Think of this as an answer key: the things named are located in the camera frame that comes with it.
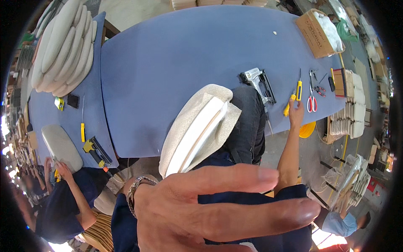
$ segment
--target screwdriver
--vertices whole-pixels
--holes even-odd
[[[85,100],[85,94],[83,95],[83,111],[82,111],[82,122],[81,122],[81,142],[85,142],[84,100]]]
[[[302,93],[302,81],[301,81],[301,68],[299,69],[299,81],[298,81],[298,85],[297,88],[294,89],[294,91],[291,94],[290,99],[293,100],[297,100],[300,101],[301,100],[301,93]],[[283,115],[285,117],[288,116],[288,111],[290,109],[290,104],[287,103],[287,106],[285,107],[284,111],[283,111]]]

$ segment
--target knee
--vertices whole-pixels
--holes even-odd
[[[242,84],[239,87],[232,89],[233,96],[246,96],[246,97],[254,97],[259,96],[257,90],[249,85]]]

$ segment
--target fingernail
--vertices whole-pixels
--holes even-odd
[[[274,169],[259,167],[258,176],[260,181],[273,181],[277,180],[278,172]]]
[[[309,199],[303,199],[299,203],[298,221],[300,223],[311,223],[320,213],[320,205]]]

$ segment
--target yellow screwdriver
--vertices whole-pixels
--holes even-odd
[[[293,99],[294,101],[300,101],[301,100],[301,94],[302,94],[302,81],[301,81],[301,68],[299,69],[299,81],[298,81],[298,85],[297,88],[294,89],[293,93],[291,94],[290,99]],[[287,103],[287,106],[285,107],[284,111],[283,111],[283,115],[285,117],[288,116],[288,111],[290,109],[290,105]]]

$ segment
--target yellow bucket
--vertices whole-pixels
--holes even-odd
[[[315,129],[316,122],[311,122],[308,124],[303,125],[299,129],[299,137],[300,138],[307,138],[309,137]]]

